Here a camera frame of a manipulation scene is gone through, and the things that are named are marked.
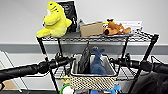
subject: black wire rack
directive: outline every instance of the black wire rack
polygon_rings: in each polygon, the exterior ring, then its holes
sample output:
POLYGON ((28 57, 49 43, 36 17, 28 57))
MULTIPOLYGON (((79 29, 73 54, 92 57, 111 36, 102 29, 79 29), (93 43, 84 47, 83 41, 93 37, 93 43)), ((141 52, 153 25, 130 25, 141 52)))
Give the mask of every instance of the black wire rack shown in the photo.
MULTIPOLYGON (((60 41, 91 41, 91 42, 125 42, 126 38, 129 37, 129 42, 148 42, 152 38, 153 35, 142 32, 140 30, 131 31, 130 34, 118 34, 118 35, 98 35, 98 36, 90 36, 86 38, 80 37, 80 32, 67 33, 65 36, 60 38, 60 41)), ((58 41, 58 38, 54 37, 43 37, 42 41, 58 41)))
MULTIPOLYGON (((145 33, 139 29, 131 31, 129 34, 118 34, 118 35, 99 35, 99 36, 90 36, 86 38, 82 38, 80 36, 80 32, 72 32, 72 33, 67 33, 65 36, 61 38, 54 38, 51 36, 43 37, 42 41, 72 41, 72 42, 126 42, 125 43, 125 48, 123 47, 123 55, 125 53, 125 49, 127 46, 127 42, 149 42, 151 41, 151 38, 153 35, 145 33)), ((59 68, 56 69, 54 72, 54 76, 56 79, 60 79, 61 76, 65 75, 65 69, 64 68, 59 68)), ((133 75, 127 76, 124 71, 123 71, 123 76, 126 77, 124 79, 123 77, 118 78, 118 81, 130 81, 133 79, 133 75)))

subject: plush toy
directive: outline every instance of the plush toy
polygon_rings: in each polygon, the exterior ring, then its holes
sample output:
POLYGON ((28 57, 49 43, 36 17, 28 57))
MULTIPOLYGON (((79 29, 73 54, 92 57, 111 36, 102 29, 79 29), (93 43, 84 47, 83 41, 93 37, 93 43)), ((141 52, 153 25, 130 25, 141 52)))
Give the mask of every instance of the plush toy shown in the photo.
POLYGON ((103 27, 103 32, 105 35, 114 35, 114 34, 122 34, 122 33, 127 34, 127 33, 130 33, 130 31, 131 31, 130 27, 124 29, 121 23, 118 25, 118 24, 115 24, 114 21, 109 21, 108 27, 103 27))
POLYGON ((65 35, 67 27, 72 23, 67 19, 64 13, 64 9, 54 1, 49 1, 47 9, 50 11, 50 15, 44 17, 44 24, 46 27, 37 32, 38 38, 45 36, 62 37, 65 35))
POLYGON ((101 55, 105 51, 104 49, 96 49, 93 48, 93 53, 95 54, 95 58, 93 63, 90 65, 90 73, 91 74, 99 74, 99 75, 106 75, 106 70, 104 66, 101 64, 101 55))

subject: white wall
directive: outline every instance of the white wall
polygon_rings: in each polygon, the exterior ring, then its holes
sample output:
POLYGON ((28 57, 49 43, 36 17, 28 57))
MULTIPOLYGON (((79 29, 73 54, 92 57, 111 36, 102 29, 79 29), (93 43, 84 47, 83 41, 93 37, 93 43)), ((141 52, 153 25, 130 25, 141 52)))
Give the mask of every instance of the white wall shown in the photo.
MULTIPOLYGON (((0 43, 36 44, 49 0, 0 0, 0 43)), ((157 44, 168 44, 167 0, 75 0, 78 18, 86 23, 142 21, 144 31, 160 35, 157 44)))

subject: cardboard box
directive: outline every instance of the cardboard box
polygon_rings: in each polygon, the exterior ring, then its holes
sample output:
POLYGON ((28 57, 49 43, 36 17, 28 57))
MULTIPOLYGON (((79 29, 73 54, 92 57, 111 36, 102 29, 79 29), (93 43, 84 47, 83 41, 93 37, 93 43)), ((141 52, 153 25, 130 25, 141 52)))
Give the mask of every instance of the cardboard box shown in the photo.
POLYGON ((81 31, 81 37, 89 37, 92 35, 103 34, 103 22, 82 24, 80 26, 80 31, 81 31))

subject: wire shelf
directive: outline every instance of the wire shelf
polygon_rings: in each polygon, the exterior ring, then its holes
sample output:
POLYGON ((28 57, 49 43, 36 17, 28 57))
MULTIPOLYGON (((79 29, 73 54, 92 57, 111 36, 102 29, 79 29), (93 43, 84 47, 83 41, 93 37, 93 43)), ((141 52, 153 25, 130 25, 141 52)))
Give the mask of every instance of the wire shelf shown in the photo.
MULTIPOLYGON (((130 42, 148 42, 152 38, 153 35, 150 35, 148 33, 142 32, 142 31, 132 31, 130 34, 120 34, 120 35, 99 35, 99 36, 91 36, 82 38, 80 37, 80 32, 73 32, 73 33, 67 33, 65 36, 59 38, 60 41, 74 41, 74 42, 86 42, 86 41, 92 41, 92 42, 124 42, 126 41, 126 38, 129 37, 130 42)), ((58 41, 58 38, 54 37, 43 37, 42 41, 58 41)))

